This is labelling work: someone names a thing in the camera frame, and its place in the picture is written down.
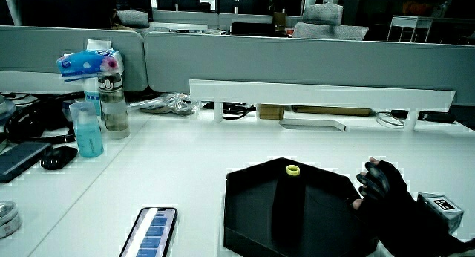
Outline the person's right hand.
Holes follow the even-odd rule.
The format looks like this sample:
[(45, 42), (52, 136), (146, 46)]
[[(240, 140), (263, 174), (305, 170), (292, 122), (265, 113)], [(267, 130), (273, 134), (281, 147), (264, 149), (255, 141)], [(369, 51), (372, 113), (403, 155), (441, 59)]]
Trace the person's right hand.
[(357, 216), (393, 256), (450, 256), (470, 245), (452, 236), (436, 212), (418, 204), (393, 164), (370, 158), (356, 175), (363, 196), (351, 203)]

